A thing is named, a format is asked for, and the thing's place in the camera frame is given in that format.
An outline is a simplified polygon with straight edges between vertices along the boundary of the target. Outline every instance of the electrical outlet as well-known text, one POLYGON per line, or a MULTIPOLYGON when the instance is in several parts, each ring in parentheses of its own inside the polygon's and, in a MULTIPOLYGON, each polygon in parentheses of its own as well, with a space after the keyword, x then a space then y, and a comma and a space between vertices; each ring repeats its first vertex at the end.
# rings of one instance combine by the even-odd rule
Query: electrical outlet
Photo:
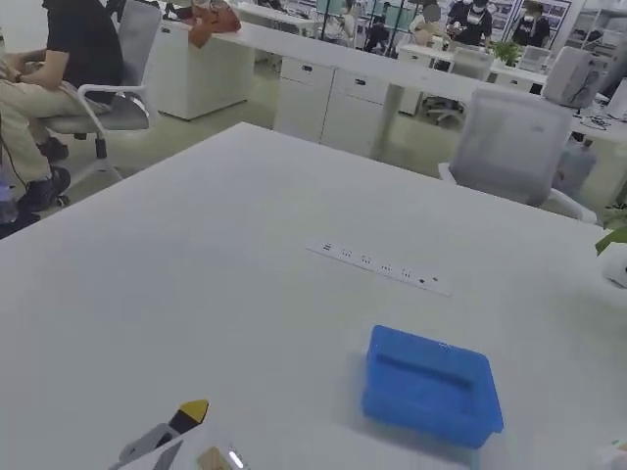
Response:
POLYGON ((419 289, 450 296, 450 290, 445 282, 437 275, 427 275, 413 268, 398 267, 389 262, 381 262, 370 255, 356 250, 340 247, 337 244, 324 242, 313 245, 308 250, 324 255, 329 258, 338 259, 353 266, 360 267, 375 274, 379 274, 396 281, 409 284, 419 289))

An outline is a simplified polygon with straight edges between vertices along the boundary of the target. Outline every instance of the green plant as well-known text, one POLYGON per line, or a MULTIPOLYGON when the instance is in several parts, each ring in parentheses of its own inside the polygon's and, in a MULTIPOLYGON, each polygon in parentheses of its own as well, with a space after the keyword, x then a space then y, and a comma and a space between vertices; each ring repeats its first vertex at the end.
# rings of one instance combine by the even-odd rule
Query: green plant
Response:
POLYGON ((512 41, 496 42, 493 50, 495 57, 501 59, 506 66, 515 66, 520 57, 520 46, 512 41))
POLYGON ((610 243, 627 243, 627 227, 618 228, 609 235, 602 238, 595 247, 597 248, 597 256, 605 250, 610 243))

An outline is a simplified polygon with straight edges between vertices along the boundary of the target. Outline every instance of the hair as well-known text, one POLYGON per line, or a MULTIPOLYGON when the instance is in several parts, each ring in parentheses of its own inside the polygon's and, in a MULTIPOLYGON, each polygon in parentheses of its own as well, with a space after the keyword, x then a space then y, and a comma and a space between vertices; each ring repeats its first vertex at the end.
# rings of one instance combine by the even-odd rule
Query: hair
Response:
POLYGON ((539 13, 542 15, 545 13, 545 7, 543 7, 540 2, 529 2, 529 5, 527 5, 527 12, 539 13))

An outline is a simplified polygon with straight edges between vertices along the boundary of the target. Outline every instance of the chair wheel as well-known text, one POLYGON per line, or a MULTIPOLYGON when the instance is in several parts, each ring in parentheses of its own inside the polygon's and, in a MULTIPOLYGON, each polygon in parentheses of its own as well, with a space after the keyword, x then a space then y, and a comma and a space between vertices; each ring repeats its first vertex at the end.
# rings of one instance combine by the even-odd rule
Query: chair wheel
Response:
POLYGON ((61 196, 57 198, 57 206, 59 206, 60 208, 64 208, 69 205, 70 205, 70 198, 66 196, 65 194, 62 194, 61 196))

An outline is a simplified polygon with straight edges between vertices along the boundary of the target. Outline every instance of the brown bag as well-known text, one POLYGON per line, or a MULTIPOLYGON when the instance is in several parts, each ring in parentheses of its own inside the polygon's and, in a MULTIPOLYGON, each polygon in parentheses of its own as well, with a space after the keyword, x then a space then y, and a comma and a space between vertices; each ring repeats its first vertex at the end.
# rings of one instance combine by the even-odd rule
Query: brown bag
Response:
POLYGON ((189 42, 199 49, 214 32, 239 31, 242 24, 231 7, 223 0, 212 0, 208 7, 192 7, 193 26, 189 31, 189 42))

